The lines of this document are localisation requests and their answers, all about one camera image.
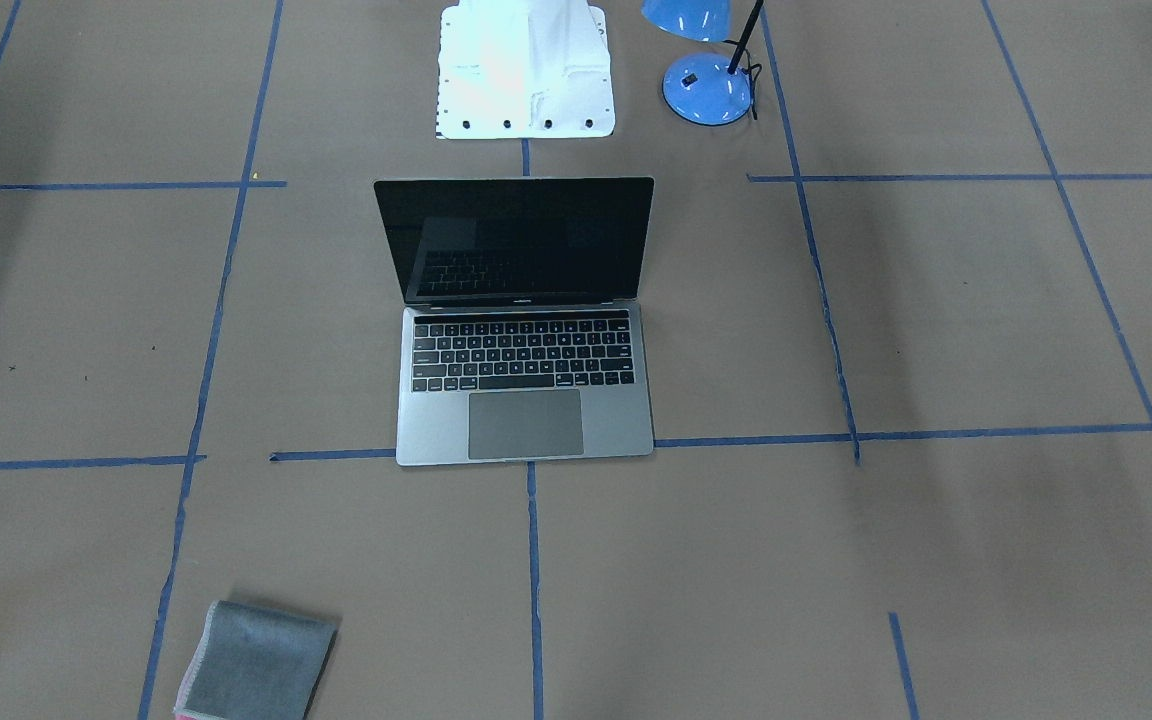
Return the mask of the grey laptop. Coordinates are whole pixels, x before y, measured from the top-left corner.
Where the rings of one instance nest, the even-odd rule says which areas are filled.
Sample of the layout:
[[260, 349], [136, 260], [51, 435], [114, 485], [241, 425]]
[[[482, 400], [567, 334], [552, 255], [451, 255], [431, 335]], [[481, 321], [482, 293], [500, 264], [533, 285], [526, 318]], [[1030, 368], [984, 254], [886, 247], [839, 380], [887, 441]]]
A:
[[649, 176], [379, 179], [404, 311], [397, 464], [652, 454]]

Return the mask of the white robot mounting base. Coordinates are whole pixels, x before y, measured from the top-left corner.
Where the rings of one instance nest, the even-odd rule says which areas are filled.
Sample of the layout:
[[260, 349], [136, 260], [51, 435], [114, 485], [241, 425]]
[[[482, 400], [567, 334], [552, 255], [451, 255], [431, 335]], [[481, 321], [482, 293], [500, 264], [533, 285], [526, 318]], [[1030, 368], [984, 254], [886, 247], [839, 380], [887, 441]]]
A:
[[605, 13], [588, 1], [457, 1], [439, 22], [435, 137], [602, 138], [616, 126]]

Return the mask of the blue desk lamp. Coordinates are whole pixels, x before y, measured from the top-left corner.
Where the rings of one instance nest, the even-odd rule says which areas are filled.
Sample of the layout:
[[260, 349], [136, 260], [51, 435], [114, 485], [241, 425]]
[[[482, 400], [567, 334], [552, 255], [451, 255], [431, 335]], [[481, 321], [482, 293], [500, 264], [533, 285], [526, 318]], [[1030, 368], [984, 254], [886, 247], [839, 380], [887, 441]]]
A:
[[[660, 94], [677, 118], [705, 127], [755, 118], [755, 65], [744, 58], [764, 5], [751, 5], [730, 55], [692, 53], [664, 71]], [[732, 31], [732, 1], [643, 1], [641, 15], [664, 32], [691, 41], [719, 44]]]

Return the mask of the folded grey cloth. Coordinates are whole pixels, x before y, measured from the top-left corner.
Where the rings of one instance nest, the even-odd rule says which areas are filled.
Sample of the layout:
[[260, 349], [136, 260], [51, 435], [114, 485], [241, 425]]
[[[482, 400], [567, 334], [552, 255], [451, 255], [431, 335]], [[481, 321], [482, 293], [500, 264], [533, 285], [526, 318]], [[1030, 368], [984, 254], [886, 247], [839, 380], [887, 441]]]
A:
[[175, 719], [306, 719], [338, 624], [251, 602], [211, 602]]

